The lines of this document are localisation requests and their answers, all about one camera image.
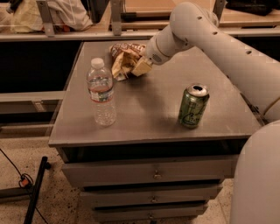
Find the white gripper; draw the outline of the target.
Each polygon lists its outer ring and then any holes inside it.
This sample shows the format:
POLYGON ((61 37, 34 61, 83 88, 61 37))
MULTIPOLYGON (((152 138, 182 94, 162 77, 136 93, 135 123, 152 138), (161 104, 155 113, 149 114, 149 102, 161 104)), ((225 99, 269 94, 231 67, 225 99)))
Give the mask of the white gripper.
POLYGON ((160 31, 152 37, 145 49, 145 57, 142 57, 132 69, 135 76, 147 74, 152 69, 152 63, 162 65, 174 54, 174 39, 171 33, 160 31))

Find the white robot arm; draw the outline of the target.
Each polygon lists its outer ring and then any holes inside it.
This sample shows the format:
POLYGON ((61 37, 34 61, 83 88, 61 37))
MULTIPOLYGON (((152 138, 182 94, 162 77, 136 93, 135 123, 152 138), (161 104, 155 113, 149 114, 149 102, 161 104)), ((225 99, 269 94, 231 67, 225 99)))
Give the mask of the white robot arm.
POLYGON ((268 121, 238 158, 230 224, 280 224, 280 62, 220 31, 216 19, 195 3, 180 3, 141 54, 161 65, 198 47, 268 121))

